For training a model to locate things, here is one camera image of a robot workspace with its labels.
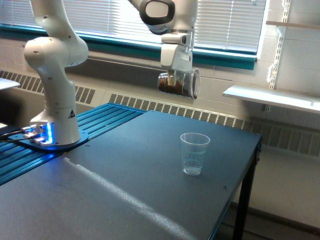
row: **white shelf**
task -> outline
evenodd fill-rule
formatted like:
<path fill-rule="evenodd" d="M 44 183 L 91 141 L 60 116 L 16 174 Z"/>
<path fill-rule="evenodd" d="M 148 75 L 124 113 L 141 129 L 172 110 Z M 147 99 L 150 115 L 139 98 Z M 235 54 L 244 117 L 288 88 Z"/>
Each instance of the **white shelf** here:
<path fill-rule="evenodd" d="M 16 81 L 7 80 L 0 77 L 0 90 L 18 87 L 20 84 Z"/>
<path fill-rule="evenodd" d="M 320 25 L 314 25 L 314 24 L 288 23 L 288 22 L 281 22 L 281 21 L 266 21 L 265 24 L 273 25 L 277 27 L 280 26 L 280 27 L 289 27 L 289 28 L 320 30 Z"/>
<path fill-rule="evenodd" d="M 234 85 L 224 91 L 223 96 L 255 103 L 320 113 L 320 98 L 267 88 Z"/>

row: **table leg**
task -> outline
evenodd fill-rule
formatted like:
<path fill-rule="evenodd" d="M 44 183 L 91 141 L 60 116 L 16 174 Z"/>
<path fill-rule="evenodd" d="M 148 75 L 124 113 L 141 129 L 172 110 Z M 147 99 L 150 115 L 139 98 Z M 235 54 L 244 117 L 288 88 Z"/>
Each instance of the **table leg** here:
<path fill-rule="evenodd" d="M 242 180 L 239 203 L 236 213 L 235 225 L 232 240 L 242 240 L 246 223 L 246 216 L 249 207 L 251 189 L 254 182 L 256 165 L 258 162 L 259 150 L 256 150 L 254 159 Z"/>

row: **window blinds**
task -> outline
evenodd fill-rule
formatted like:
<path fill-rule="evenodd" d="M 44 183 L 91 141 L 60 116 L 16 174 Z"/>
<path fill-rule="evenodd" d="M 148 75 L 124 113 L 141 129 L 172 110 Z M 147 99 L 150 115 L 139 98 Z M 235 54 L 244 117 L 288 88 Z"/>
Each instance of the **window blinds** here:
<path fill-rule="evenodd" d="M 64 0 L 73 28 L 86 34 L 160 43 L 128 0 Z M 195 47 L 258 49 L 266 0 L 198 0 Z M 29 0 L 0 1 L 0 23 L 36 27 Z"/>

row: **teal window sill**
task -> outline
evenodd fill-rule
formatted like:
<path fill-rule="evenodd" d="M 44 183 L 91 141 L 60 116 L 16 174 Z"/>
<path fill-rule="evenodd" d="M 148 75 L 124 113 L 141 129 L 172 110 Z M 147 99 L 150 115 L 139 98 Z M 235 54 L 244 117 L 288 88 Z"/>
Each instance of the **teal window sill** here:
<path fill-rule="evenodd" d="M 78 35 L 87 43 L 91 51 L 160 60 L 161 44 L 147 42 L 141 44 L 139 41 L 83 33 L 78 33 Z M 40 28 L 0 24 L 0 37 L 2 38 L 28 41 L 43 36 L 48 35 L 46 31 Z M 253 70 L 257 59 L 255 55 L 250 54 L 200 48 L 194 48 L 192 52 L 193 63 L 195 65 L 201 64 Z"/>

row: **blue aluminum rail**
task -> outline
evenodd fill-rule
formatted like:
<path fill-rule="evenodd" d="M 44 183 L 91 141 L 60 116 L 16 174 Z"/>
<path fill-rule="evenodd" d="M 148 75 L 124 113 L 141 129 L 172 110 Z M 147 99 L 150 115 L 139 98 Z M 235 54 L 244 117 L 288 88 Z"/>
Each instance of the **blue aluminum rail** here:
<path fill-rule="evenodd" d="M 140 109 L 108 103 L 79 114 L 77 120 L 79 129 L 88 133 L 90 141 L 143 113 Z M 62 153 L 48 153 L 12 142 L 0 143 L 0 186 Z"/>

